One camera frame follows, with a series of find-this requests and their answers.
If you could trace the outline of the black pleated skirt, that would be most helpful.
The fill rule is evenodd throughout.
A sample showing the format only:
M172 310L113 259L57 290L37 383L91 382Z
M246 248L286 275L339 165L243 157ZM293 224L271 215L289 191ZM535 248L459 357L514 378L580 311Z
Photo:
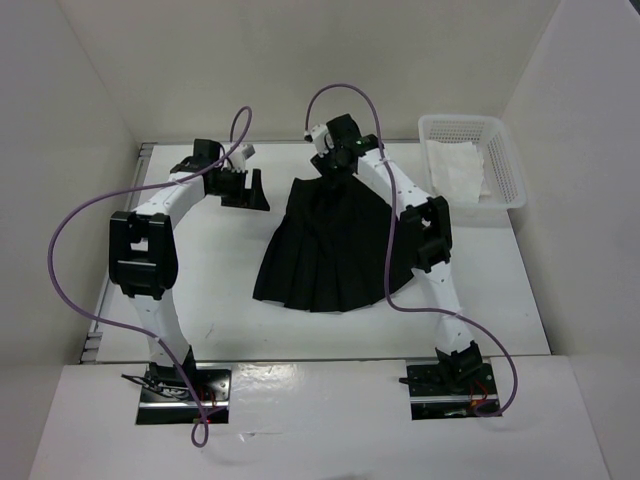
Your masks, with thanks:
M393 259L390 206L356 177L335 188L295 179L263 257L253 297L310 312L372 305L413 277Z

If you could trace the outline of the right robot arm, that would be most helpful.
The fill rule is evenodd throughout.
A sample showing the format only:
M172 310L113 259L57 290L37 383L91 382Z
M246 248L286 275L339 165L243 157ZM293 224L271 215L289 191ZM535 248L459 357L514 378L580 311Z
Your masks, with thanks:
M450 393L468 386L482 366L479 346L460 319L461 304L451 268L452 229L448 202L417 186L392 160L378 138L364 136L349 114L325 124L306 127L304 139L313 144L312 163L329 178L356 175L391 208L395 216L393 259L406 265L433 297L437 381Z

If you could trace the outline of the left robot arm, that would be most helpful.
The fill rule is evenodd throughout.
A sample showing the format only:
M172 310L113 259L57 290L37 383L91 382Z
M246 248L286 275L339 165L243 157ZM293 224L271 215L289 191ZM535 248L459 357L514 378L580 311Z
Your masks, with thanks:
M192 154L176 164L167 185L132 211L117 211L109 223L109 278L134 306L146 331L150 363L143 384L180 400L198 390L193 350L182 333L173 299L178 277L174 227L207 196L224 206L268 211L261 171L247 172L251 144L229 152L213 140L196 139Z

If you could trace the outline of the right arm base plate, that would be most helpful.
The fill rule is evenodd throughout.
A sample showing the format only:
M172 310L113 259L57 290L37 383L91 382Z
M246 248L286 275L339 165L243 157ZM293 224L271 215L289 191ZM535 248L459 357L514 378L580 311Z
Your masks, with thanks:
M493 369L484 362L458 386L447 386L436 361L408 362L399 382L408 387L413 420L477 418L501 408Z

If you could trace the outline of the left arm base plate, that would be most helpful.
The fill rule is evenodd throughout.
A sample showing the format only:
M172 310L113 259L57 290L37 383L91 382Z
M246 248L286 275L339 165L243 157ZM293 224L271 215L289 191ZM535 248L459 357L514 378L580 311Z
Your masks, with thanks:
M181 379L165 382L153 380L151 373L122 374L121 377L139 388L137 425L193 424L199 418L196 402ZM192 380L197 398L207 413L208 424L227 424L232 384L232 371L227 366L202 364Z

